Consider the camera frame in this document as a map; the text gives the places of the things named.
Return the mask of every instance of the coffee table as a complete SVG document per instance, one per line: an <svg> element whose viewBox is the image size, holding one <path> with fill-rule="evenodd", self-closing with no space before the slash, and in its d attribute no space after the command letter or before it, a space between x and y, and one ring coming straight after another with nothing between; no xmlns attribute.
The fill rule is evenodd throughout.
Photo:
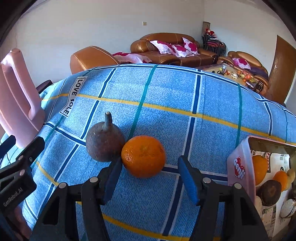
<svg viewBox="0 0 296 241"><path fill-rule="evenodd" d="M215 71L215 74L217 74L217 72L220 70L220 68L222 68L223 65L226 66L226 69L227 69L227 70L237 73L237 70L236 70L236 69L232 68L231 66L229 66L229 65L227 65L227 64L225 64L225 63L224 63L224 64L212 64L212 65L200 66L200 67L197 67L196 69L201 69L201 70L203 70L203 71L205 71L205 72L209 72L209 73L211 73L212 71ZM223 77L226 78L226 79L229 79L229 80L235 81L235 82L239 83L239 84L242 85L242 86L246 86L246 87L249 86L249 85L248 85L246 82L244 82L244 81L242 80L242 78L240 78L240 77L237 77L237 79L234 79L234 78L232 78L230 75L220 75L220 74L219 74L219 76L223 76Z"/></svg>

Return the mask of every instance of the wooden door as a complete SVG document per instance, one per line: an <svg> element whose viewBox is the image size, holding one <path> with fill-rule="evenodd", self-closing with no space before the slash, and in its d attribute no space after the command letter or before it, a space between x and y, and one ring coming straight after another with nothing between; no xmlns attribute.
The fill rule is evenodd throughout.
<svg viewBox="0 0 296 241"><path fill-rule="evenodd" d="M296 49L287 41L277 36L274 63L269 74L268 95L272 101L283 104L296 70Z"/></svg>

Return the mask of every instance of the blue gripper pad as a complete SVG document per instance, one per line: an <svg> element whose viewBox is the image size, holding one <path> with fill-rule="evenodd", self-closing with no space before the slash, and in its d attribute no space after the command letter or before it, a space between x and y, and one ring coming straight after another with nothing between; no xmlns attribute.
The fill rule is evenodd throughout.
<svg viewBox="0 0 296 241"><path fill-rule="evenodd" d="M117 185L120 173L122 170L122 161L121 158L114 160L108 167L103 168L98 178L100 179L100 188L104 192L103 201L106 204L111 200L115 187Z"/></svg>
<svg viewBox="0 0 296 241"><path fill-rule="evenodd" d="M199 202L198 194L197 194L197 186L189 172L189 168L192 168L187 159L180 156L178 158L178 169L181 175L182 181L184 183L185 189L187 191L187 195L189 199L197 205Z"/></svg>

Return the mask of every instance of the white and pink pillow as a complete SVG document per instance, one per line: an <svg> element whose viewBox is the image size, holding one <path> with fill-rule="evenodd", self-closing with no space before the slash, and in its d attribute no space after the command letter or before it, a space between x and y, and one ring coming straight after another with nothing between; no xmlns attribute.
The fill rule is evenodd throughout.
<svg viewBox="0 0 296 241"><path fill-rule="evenodd" d="M251 69L251 66L244 58L233 58L234 65L238 65L238 67L242 69Z"/></svg>
<svg viewBox="0 0 296 241"><path fill-rule="evenodd" d="M160 41L160 40L154 40L150 41L161 54L166 53L166 54L173 54L175 55L176 51L173 49L171 44L168 44L166 42Z"/></svg>
<svg viewBox="0 0 296 241"><path fill-rule="evenodd" d="M131 62L134 64L141 64L141 63L152 62L152 60L149 59L148 57L140 55L140 54L136 54L136 53L118 52L118 53L113 54L113 56L120 63Z"/></svg>
<svg viewBox="0 0 296 241"><path fill-rule="evenodd" d="M199 54L197 51L197 45L195 43L192 43L186 38L183 38L184 41L184 48L189 50L193 54Z"/></svg>
<svg viewBox="0 0 296 241"><path fill-rule="evenodd" d="M185 49L183 46L181 45L172 45L172 48L175 50L175 55L177 57L190 57L190 56L194 56L193 53L191 53L189 50Z"/></svg>

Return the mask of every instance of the blue checkered cloth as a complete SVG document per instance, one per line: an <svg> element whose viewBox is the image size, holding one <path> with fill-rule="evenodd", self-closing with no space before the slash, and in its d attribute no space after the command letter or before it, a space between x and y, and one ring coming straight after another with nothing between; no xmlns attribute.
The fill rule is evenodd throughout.
<svg viewBox="0 0 296 241"><path fill-rule="evenodd" d="M59 111L79 76L87 80L69 118L62 117ZM104 121L106 111L126 139L153 136L167 156L163 171L149 179L137 179L122 169L112 200L101 207L112 241L189 239L199 208L190 202L178 173L180 155L217 183L227 184L226 159L248 135L296 142L296 119L286 108L236 82L192 68L98 67L51 85L41 97L46 117L38 135L47 140L33 165L37 189L22 206L31 228L59 183L83 183L109 165L92 160L85 145L87 131ZM20 152L13 147L1 167ZM87 240L79 203L76 209L79 238ZM216 237L222 220L220 204Z"/></svg>

